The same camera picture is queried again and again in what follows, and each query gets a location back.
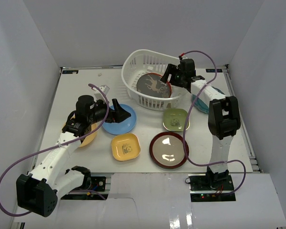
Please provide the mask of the teal scalloped round plate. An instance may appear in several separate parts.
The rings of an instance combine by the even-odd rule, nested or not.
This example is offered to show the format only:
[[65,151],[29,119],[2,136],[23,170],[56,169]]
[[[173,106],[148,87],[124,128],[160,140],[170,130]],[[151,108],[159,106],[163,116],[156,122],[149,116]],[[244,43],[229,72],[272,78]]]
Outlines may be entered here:
[[[220,89],[218,89],[218,88],[216,88],[216,87],[213,87],[212,86],[212,88],[214,88],[217,92],[219,92],[219,93],[221,93],[221,94],[224,94]],[[196,98],[196,95],[192,95],[192,99],[191,99],[191,102],[193,102],[194,100],[195,100],[195,98]],[[195,102],[195,104],[194,104],[194,107],[198,110],[198,111],[200,111],[200,112],[202,112],[202,113],[204,113],[204,114],[209,114],[209,108],[208,108],[208,106],[200,99],[200,98],[198,98],[197,99],[197,101]]]

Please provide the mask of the grey deer round plate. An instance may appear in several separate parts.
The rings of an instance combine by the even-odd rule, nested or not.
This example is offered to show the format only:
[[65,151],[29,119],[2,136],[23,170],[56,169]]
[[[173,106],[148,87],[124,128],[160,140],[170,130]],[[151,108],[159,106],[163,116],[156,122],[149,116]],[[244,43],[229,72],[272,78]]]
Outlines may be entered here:
[[171,86],[169,83],[163,83],[161,77],[157,73],[142,75],[136,83],[137,91],[151,97],[169,98],[172,94]]

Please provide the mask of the green square panda plate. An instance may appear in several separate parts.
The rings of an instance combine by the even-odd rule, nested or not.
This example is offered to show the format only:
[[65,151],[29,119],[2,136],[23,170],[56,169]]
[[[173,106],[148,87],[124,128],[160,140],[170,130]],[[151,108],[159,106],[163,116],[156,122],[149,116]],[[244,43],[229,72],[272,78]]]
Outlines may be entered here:
[[163,113],[163,126],[171,132],[183,132],[190,126],[190,121],[184,126],[188,112],[180,108],[169,108]]

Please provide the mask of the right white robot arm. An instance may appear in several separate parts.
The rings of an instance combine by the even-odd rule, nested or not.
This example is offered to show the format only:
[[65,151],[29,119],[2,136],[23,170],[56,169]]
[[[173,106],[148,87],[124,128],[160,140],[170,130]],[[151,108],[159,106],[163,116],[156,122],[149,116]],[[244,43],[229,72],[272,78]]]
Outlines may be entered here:
[[206,186],[217,190],[228,178],[228,155],[233,137],[240,129],[238,100],[213,88],[203,77],[198,76],[192,59],[180,60],[179,65],[168,64],[161,78],[164,83],[184,88],[196,99],[208,104],[208,128],[213,137],[211,158],[206,165]]

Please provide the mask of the red rimmed beige round plate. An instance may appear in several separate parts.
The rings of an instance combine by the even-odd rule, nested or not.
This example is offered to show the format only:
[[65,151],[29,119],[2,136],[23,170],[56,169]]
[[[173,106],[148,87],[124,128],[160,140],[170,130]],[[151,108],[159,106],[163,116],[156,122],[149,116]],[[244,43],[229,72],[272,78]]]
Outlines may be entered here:
[[183,147],[183,138],[174,132],[161,132],[150,142],[149,154],[152,161],[164,169],[178,169],[182,167],[189,156],[189,146],[185,143],[186,153]]

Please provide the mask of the yellow square panda plate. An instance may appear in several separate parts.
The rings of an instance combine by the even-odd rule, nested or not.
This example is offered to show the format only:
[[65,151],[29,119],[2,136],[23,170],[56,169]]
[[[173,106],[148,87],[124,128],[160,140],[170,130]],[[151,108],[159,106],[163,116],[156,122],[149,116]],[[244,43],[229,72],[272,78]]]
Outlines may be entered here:
[[111,141],[112,155],[117,161],[135,159],[141,152],[138,137],[132,133],[115,136]]

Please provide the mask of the light blue round plate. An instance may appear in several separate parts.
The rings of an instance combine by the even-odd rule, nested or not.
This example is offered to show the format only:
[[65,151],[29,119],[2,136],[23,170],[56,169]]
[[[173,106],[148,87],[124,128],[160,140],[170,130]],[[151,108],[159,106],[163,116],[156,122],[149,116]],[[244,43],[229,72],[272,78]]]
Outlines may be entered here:
[[127,118],[121,123],[104,123],[103,129],[112,135],[122,135],[130,132],[136,125],[137,116],[135,111],[126,104],[121,104],[121,107],[131,114],[131,117]]

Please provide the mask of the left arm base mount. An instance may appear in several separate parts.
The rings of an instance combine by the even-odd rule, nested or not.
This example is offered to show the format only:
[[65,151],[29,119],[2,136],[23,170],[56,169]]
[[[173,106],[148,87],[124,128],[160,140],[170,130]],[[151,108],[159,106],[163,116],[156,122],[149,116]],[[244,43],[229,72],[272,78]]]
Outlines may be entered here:
[[106,200],[106,177],[91,177],[91,184],[87,191],[77,189],[65,197],[71,200]]

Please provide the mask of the orange round plate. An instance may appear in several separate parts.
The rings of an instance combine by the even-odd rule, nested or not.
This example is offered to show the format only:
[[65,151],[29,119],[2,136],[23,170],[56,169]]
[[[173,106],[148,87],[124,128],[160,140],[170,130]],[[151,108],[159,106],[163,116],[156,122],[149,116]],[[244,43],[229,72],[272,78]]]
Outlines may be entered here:
[[97,124],[91,124],[87,122],[86,120],[77,120],[75,118],[75,112],[71,112],[71,114],[68,116],[69,122],[70,122],[70,127],[68,132],[72,133],[74,136],[84,136],[86,134],[89,134],[87,137],[83,138],[80,140],[81,144],[79,148],[85,147],[88,144],[90,144],[93,139],[96,137],[97,132],[91,132],[96,129]]

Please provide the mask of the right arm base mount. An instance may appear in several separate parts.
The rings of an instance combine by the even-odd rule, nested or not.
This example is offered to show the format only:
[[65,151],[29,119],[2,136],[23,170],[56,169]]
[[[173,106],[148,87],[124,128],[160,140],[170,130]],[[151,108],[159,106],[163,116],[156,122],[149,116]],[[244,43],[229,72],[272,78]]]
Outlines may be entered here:
[[188,176],[185,183],[189,185],[191,202],[234,202],[236,201],[232,177],[229,175],[225,181],[211,186],[205,176]]

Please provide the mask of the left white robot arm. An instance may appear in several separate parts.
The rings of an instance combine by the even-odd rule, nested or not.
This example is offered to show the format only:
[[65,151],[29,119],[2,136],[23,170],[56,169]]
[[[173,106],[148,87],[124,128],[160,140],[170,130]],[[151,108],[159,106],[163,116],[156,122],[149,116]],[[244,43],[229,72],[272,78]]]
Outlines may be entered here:
[[117,99],[112,100],[113,108],[90,95],[78,98],[76,109],[72,111],[62,128],[56,148],[28,175],[20,175],[16,181],[18,206],[48,217],[55,209],[58,200],[74,189],[87,190],[91,186],[91,172],[88,168],[74,166],[60,172],[72,153],[80,147],[89,133],[92,125],[101,121],[121,123],[131,117]]

